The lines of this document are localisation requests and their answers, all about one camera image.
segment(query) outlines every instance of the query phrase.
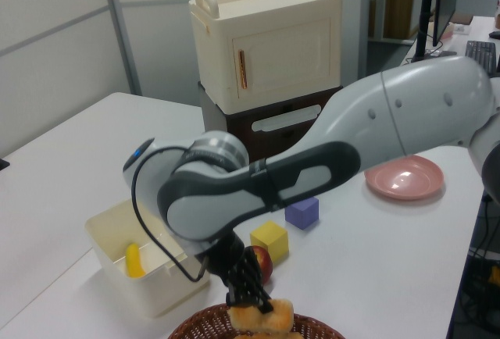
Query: apple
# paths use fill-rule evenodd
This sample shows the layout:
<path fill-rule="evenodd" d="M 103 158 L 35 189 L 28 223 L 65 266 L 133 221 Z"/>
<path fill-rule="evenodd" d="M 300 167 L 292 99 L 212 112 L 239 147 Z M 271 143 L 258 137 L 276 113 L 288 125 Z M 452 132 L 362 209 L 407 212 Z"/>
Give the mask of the apple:
<path fill-rule="evenodd" d="M 266 284 L 273 273 L 273 261 L 267 249 L 258 245 L 253 245 L 252 249 L 262 270 L 262 284 Z"/>

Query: bread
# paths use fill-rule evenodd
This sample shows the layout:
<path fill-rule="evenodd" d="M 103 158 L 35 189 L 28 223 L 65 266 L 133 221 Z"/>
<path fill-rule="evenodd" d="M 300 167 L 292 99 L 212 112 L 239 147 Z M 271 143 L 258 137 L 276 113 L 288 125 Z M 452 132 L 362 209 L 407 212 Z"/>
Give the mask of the bread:
<path fill-rule="evenodd" d="M 304 339 L 300 333 L 238 335 L 235 339 Z"/>
<path fill-rule="evenodd" d="M 255 333 L 288 333 L 294 325 L 294 307 L 285 299 L 270 300 L 273 311 L 262 314 L 258 308 L 231 307 L 229 318 L 231 325 L 237 330 Z"/>

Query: yellow banana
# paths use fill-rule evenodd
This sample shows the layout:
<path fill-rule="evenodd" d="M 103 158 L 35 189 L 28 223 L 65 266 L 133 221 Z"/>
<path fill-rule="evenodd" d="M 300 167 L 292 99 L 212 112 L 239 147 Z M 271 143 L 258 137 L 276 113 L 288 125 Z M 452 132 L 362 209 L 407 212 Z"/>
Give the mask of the yellow banana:
<path fill-rule="evenodd" d="M 141 253 L 136 243 L 132 243 L 127 247 L 125 251 L 125 265 L 127 265 L 127 274 L 131 278 L 140 278 L 146 275 L 141 266 Z"/>

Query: yellow cube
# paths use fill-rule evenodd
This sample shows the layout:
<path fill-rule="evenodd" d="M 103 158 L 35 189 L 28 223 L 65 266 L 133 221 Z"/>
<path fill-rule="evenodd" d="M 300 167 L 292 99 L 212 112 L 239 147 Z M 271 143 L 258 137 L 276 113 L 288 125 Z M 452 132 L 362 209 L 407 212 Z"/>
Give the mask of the yellow cube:
<path fill-rule="evenodd" d="M 288 231 L 270 220 L 250 233 L 250 244 L 267 249 L 275 263 L 288 253 Z"/>

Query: cabinet handle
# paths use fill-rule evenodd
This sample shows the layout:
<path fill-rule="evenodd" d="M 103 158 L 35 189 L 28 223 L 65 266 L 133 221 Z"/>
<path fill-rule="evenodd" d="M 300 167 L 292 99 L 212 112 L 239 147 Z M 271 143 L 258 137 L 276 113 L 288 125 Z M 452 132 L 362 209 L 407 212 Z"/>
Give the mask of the cabinet handle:
<path fill-rule="evenodd" d="M 247 88 L 247 69 L 245 67 L 245 52 L 243 50 L 237 51 L 237 57 L 240 61 L 240 78 L 241 78 L 241 87 L 243 89 Z"/>

